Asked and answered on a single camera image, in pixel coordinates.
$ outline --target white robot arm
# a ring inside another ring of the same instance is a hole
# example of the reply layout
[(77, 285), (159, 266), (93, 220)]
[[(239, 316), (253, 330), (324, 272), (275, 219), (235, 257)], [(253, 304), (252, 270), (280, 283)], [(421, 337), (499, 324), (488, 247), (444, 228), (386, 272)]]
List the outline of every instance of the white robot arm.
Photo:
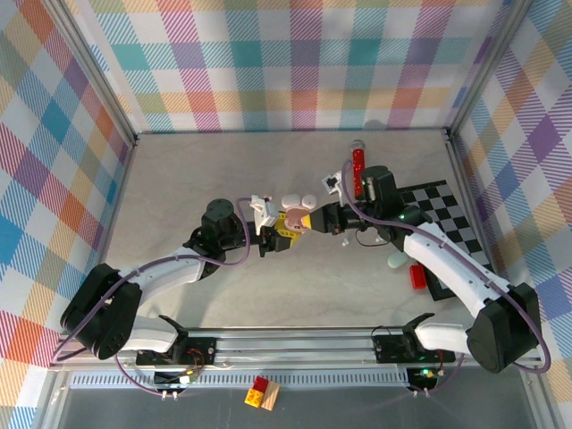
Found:
[[(375, 227), (383, 239), (427, 267), (447, 284), (475, 319), (470, 326), (465, 326), (446, 314), (418, 317), (403, 327), (404, 341), (412, 354), (436, 349), (470, 353), (481, 366), (497, 373), (538, 344), (521, 315), (487, 283), (494, 282), (507, 292), (540, 326), (538, 298), (532, 288), (525, 284), (514, 287), (488, 272), (452, 243), (418, 207), (405, 206), (395, 192), (395, 183), (387, 168), (370, 167), (362, 173), (362, 177), (366, 182), (366, 201), (358, 203), (361, 209), (374, 219), (399, 219), (401, 223), (415, 225), (417, 232), (378, 227), (364, 221), (349, 206), (340, 203), (318, 208), (303, 220), (304, 224), (314, 231), (332, 234), (352, 228), (363, 231)], [(101, 359), (109, 358), (120, 350), (152, 350), (169, 356), (173, 356), (174, 349), (178, 350), (177, 353), (184, 350), (187, 336), (180, 326), (166, 317), (138, 316), (137, 310), (142, 303), (159, 293), (183, 283), (199, 281), (214, 273), (218, 266), (196, 257), (223, 261), (227, 250), (245, 246), (247, 235), (252, 244), (258, 245), (262, 257), (268, 251), (290, 248), (291, 239), (282, 236), (271, 226), (277, 217), (275, 207), (264, 207), (271, 203), (254, 198), (256, 221), (248, 224), (239, 222), (229, 201), (219, 199), (209, 204), (201, 219), (201, 226), (193, 232), (188, 242), (171, 254), (174, 258), (137, 273), (129, 282), (125, 282), (114, 293), (113, 300), (80, 331), (78, 340)], [(266, 219), (263, 213), (268, 213), (273, 220)], [(247, 231), (244, 231), (243, 225), (248, 227)], [(424, 231), (438, 236), (441, 244), (419, 233)], [(463, 255), (466, 259), (464, 264), (460, 264), (450, 253), (451, 249)], [(79, 323), (85, 323), (86, 314), (111, 284), (125, 278), (128, 273), (130, 270), (117, 272), (105, 264), (96, 266), (65, 310), (62, 326), (73, 331)]]

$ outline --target plaid wall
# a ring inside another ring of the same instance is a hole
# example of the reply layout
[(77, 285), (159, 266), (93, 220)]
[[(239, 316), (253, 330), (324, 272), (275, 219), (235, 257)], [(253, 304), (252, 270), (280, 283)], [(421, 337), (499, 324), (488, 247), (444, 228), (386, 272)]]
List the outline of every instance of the plaid wall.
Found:
[(572, 1), (536, 0), (461, 132), (494, 258), (534, 285), (572, 427)]
[(442, 127), (510, 3), (68, 0), (154, 132)]
[(40, 0), (0, 0), (0, 428), (29, 427), (128, 144)]

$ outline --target black and white checkerboard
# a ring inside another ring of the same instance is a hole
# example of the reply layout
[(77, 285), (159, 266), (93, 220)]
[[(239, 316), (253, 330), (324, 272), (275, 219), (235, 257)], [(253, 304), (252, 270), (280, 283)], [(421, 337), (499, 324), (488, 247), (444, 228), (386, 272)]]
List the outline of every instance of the black and white checkerboard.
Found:
[[(400, 189), (405, 204), (418, 206), (427, 212), (457, 246), (468, 253), (475, 261), (492, 271), (483, 248), (476, 239), (463, 210), (453, 196), (446, 181), (436, 181), (423, 185)], [(425, 269), (429, 291), (433, 299), (445, 299), (454, 294), (446, 285)]]

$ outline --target vent grille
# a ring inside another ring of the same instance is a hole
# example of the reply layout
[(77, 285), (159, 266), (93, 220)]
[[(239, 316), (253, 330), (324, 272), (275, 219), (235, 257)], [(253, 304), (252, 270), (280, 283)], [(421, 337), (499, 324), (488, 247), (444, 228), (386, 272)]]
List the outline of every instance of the vent grille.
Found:
[[(130, 374), (140, 383), (150, 384), (153, 373)], [(352, 369), (352, 370), (319, 370), (319, 371), (256, 371), (256, 370), (206, 370), (197, 381), (190, 385), (191, 388), (249, 388), (257, 376), (280, 384), (282, 387), (293, 388), (322, 388), (322, 387), (353, 387), (353, 386), (395, 386), (408, 383), (406, 370), (382, 369)], [(109, 372), (78, 372), (73, 375), (70, 383), (71, 388), (93, 389), (125, 387), (133, 385), (121, 374)]]

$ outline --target red block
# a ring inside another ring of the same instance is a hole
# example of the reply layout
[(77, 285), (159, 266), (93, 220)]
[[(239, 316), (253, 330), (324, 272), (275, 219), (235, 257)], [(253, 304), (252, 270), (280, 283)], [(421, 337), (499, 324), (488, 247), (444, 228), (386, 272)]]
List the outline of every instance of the red block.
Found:
[(265, 393), (269, 382), (270, 381), (266, 380), (265, 378), (257, 377), (256, 380), (254, 381), (254, 384), (252, 385), (252, 388), (255, 391), (261, 391), (262, 393)]
[(409, 275), (411, 276), (411, 285), (413, 286), (413, 289), (424, 289), (427, 287), (425, 269), (422, 265), (410, 266)]

